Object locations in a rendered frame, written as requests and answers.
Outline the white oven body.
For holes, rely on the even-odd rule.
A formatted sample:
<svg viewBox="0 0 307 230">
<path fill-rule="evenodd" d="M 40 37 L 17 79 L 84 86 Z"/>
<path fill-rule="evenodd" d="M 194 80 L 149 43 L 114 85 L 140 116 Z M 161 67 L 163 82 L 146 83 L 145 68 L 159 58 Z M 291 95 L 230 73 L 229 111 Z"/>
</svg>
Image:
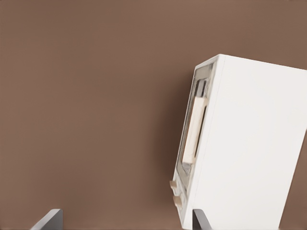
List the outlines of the white oven body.
<svg viewBox="0 0 307 230">
<path fill-rule="evenodd" d="M 307 70 L 218 54 L 196 161 L 176 168 L 181 227 L 201 209 L 212 230 L 281 230 L 307 131 Z"/>
</svg>

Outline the white glass oven door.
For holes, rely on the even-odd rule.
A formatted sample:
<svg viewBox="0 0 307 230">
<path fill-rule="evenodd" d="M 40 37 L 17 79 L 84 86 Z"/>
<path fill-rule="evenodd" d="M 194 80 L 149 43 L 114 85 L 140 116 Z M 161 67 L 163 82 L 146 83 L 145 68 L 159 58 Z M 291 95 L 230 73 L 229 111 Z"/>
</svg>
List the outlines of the white glass oven door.
<svg viewBox="0 0 307 230">
<path fill-rule="evenodd" d="M 202 125 L 210 98 L 213 70 L 214 64 L 211 63 L 196 69 L 193 76 L 177 163 L 178 173 L 184 178 L 190 177 L 196 161 Z"/>
</svg>

